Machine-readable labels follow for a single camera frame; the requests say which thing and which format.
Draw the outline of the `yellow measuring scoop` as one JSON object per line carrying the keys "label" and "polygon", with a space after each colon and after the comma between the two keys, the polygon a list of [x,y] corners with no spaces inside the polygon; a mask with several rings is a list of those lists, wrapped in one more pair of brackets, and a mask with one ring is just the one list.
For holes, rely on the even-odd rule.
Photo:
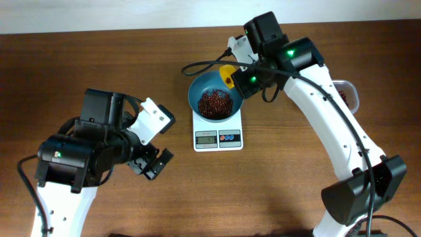
{"label": "yellow measuring scoop", "polygon": [[[232,65],[224,65],[224,66],[219,68],[219,73],[220,73],[221,79],[228,89],[233,89],[235,87],[234,81],[232,79],[232,74],[235,71],[236,71],[236,69]],[[225,83],[226,78],[231,78],[230,84]]]}

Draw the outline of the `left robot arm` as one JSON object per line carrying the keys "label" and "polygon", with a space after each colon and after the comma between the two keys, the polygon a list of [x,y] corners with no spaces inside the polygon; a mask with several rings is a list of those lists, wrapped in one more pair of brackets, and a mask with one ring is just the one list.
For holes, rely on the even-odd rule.
{"label": "left robot arm", "polygon": [[95,199],[117,165],[154,180],[173,154],[151,140],[175,116],[152,99],[88,89],[80,116],[68,120],[37,152],[32,236],[79,236]]}

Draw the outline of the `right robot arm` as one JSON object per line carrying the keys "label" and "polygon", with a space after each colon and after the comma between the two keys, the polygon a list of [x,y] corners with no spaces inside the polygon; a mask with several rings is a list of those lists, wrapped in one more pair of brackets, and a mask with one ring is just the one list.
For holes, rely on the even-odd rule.
{"label": "right robot arm", "polygon": [[240,67],[223,77],[242,97],[275,86],[308,119],[332,162],[337,182],[321,192],[326,213],[314,236],[371,234],[371,223],[406,175],[400,156],[387,157],[358,124],[309,38],[290,41],[274,13],[248,21],[228,48]]}

